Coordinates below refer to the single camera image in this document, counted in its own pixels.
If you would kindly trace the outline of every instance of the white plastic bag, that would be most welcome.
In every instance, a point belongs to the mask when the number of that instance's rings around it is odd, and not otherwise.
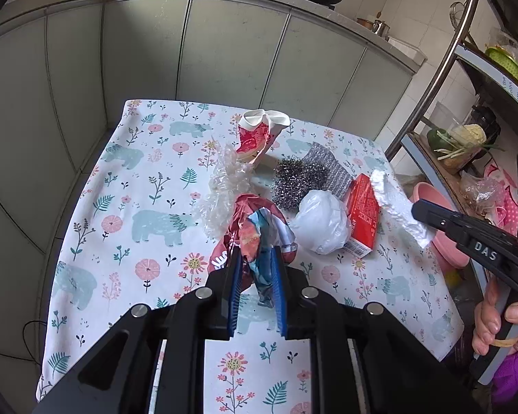
[[[307,193],[290,228],[300,246],[320,255],[340,249],[351,235],[344,203],[329,191],[322,190]]]
[[[196,204],[194,216],[199,219],[205,234],[220,239],[226,233],[234,213],[236,197],[251,190],[253,165],[240,163],[236,151],[226,145],[209,180],[209,194]]]

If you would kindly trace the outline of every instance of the black cable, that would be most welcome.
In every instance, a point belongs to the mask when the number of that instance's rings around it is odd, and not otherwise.
[[[1,353],[1,352],[0,352],[0,356],[4,356],[5,358],[18,359],[20,361],[28,361],[29,363],[35,363],[40,366],[41,364],[32,355],[31,350],[29,350],[29,346],[27,345],[27,341],[25,340],[25,329],[27,328],[28,325],[35,323],[35,322],[39,322],[42,325],[47,325],[47,323],[45,321],[41,321],[40,319],[35,319],[33,321],[26,322],[25,325],[23,325],[23,331],[22,331],[23,344],[25,344],[25,348],[27,349],[27,352],[29,352],[29,355],[31,356],[31,358],[22,358],[21,356],[8,355],[7,353]]]

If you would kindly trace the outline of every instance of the floral tablecloth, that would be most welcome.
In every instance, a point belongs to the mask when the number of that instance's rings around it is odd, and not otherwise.
[[[38,400],[131,306],[174,304],[205,283],[216,241],[189,213],[207,194],[219,145],[238,144],[243,112],[178,101],[125,104],[59,254]],[[313,141],[332,150],[352,175],[381,169],[398,186],[376,144],[299,120],[292,120],[269,155],[303,157]],[[438,359],[462,334],[432,251],[420,250],[384,213],[376,246],[364,259],[299,248],[291,266],[341,303],[383,303]],[[257,301],[252,286],[242,296],[235,337],[206,343],[205,413],[310,410],[308,341],[285,341],[274,310]]]

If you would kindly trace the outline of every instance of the red cardboard package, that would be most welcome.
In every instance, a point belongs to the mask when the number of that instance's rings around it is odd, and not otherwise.
[[[370,178],[360,174],[351,186],[347,199],[347,217],[351,221],[351,237],[344,249],[357,258],[363,258],[374,247],[378,212],[380,207],[374,197]]]

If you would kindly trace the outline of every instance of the purple sleeve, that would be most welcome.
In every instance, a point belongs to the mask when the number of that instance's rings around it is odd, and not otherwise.
[[[493,377],[492,399],[495,404],[508,402],[518,391],[518,352],[507,356]]]

